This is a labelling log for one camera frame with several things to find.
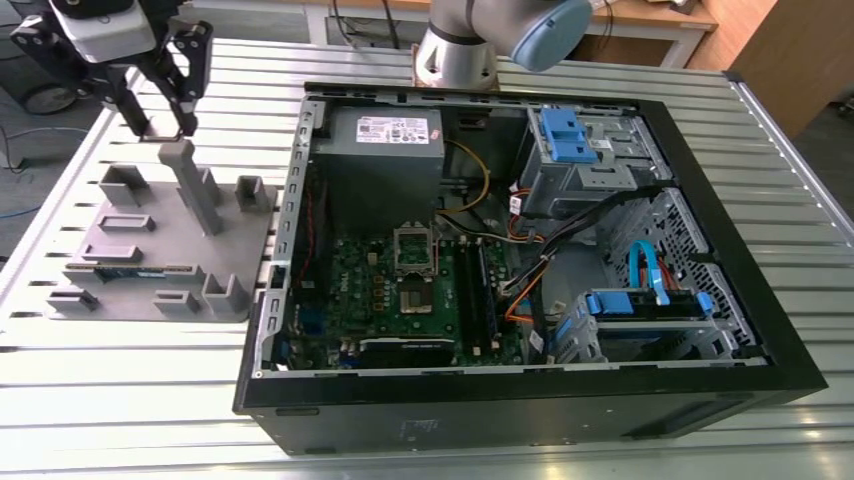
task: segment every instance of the ram slot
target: ram slot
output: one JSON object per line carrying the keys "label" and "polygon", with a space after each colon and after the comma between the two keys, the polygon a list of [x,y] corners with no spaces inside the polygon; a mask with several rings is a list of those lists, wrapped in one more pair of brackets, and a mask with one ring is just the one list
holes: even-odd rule
{"label": "ram slot", "polygon": [[485,354],[492,344],[485,312],[487,299],[483,296],[480,248],[479,245],[459,245],[453,251],[463,349],[475,356]]}

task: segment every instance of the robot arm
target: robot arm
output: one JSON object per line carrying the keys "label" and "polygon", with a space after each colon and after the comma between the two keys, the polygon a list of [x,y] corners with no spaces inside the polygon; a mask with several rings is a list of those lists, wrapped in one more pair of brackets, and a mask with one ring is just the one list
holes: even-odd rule
{"label": "robot arm", "polygon": [[[11,41],[78,95],[93,94],[124,117],[138,137],[149,131],[124,71],[134,66],[169,101],[177,135],[192,135],[193,114],[204,96],[210,67],[212,27],[172,17],[186,0],[46,0],[40,15],[28,16]],[[172,42],[186,57],[188,75],[174,65]]]}
{"label": "robot arm", "polygon": [[432,87],[488,89],[496,53],[543,71],[577,45],[591,16],[588,0],[432,0],[417,79]]}

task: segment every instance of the green motherboard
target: green motherboard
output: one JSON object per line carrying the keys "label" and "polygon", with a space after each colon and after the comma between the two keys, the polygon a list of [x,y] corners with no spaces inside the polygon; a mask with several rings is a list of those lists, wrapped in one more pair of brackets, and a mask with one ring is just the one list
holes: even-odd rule
{"label": "green motherboard", "polygon": [[[430,275],[401,273],[401,263],[430,261]],[[504,324],[493,301],[499,282],[508,277],[505,265],[500,242],[475,244],[455,238],[422,243],[422,238],[406,235],[394,248],[386,237],[338,238],[325,308],[298,314],[305,332],[301,357],[309,363],[300,367],[360,368],[353,350],[370,338],[442,339],[448,346],[452,341],[449,366],[520,364],[520,330]],[[488,291],[472,291],[460,283],[467,275]],[[476,311],[467,309],[473,295]]]}

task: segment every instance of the yellow wire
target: yellow wire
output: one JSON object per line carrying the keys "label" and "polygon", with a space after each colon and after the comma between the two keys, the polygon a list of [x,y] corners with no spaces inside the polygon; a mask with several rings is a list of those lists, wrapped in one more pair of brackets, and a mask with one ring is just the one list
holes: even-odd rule
{"label": "yellow wire", "polygon": [[445,140],[445,143],[455,145],[456,148],[459,148],[463,152],[465,152],[468,156],[473,159],[473,161],[477,162],[477,165],[480,166],[480,170],[483,170],[483,190],[480,190],[480,195],[477,195],[477,198],[475,198],[475,200],[471,203],[463,205],[461,207],[444,208],[438,210],[438,213],[448,214],[448,213],[464,212],[465,210],[468,210],[471,207],[473,207],[477,203],[483,201],[487,194],[489,193],[489,169],[485,168],[485,162],[477,156],[477,154],[471,150],[471,148],[468,148],[465,145],[459,143],[456,140]]}

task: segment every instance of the gray 3d printed holder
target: gray 3d printed holder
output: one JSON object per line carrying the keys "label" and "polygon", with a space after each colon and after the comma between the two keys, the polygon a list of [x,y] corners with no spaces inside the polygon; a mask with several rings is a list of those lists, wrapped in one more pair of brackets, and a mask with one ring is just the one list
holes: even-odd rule
{"label": "gray 3d printed holder", "polygon": [[253,176],[220,187],[192,152],[188,141],[161,147],[177,184],[146,182],[133,166],[109,167],[98,183],[108,201],[64,271],[73,285],[48,298],[53,318],[246,318],[276,189]]}

